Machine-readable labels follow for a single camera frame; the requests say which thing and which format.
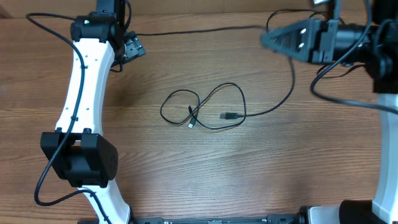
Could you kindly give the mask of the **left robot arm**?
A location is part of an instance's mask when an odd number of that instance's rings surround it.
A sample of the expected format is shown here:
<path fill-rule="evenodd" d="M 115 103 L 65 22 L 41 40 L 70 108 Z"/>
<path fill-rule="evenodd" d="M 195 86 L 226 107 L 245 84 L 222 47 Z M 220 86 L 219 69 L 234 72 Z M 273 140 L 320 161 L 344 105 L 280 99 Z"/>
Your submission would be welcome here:
<path fill-rule="evenodd" d="M 134 223 L 130 206 L 117 182 L 117 149 L 104 138 L 102 110 L 110 72 L 145 54 L 135 32 L 129 31 L 128 1 L 98 1 L 96 9 L 72 19 L 73 68 L 63 111 L 40 146 L 60 179 L 83 194 L 98 223 Z"/>

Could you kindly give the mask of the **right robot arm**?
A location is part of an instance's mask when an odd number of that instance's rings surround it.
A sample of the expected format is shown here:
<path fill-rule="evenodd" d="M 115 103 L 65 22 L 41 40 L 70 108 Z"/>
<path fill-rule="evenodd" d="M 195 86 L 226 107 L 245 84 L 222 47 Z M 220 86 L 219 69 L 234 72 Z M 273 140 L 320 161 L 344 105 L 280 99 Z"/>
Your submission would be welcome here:
<path fill-rule="evenodd" d="M 293 24 L 267 29 L 261 44 L 301 62 L 318 64 L 310 92 L 321 100 L 343 106 L 370 109 L 366 126 L 379 137 L 377 186 L 370 199 L 348 199 L 338 205 L 309 205 L 298 214 L 299 223 L 396 223 L 397 222 L 397 2 L 366 1 L 366 22 L 345 24 L 340 2 L 328 1 L 323 18 L 310 17 Z M 330 96 L 316 85 L 339 65 L 363 67 L 371 79 L 373 102 Z"/>

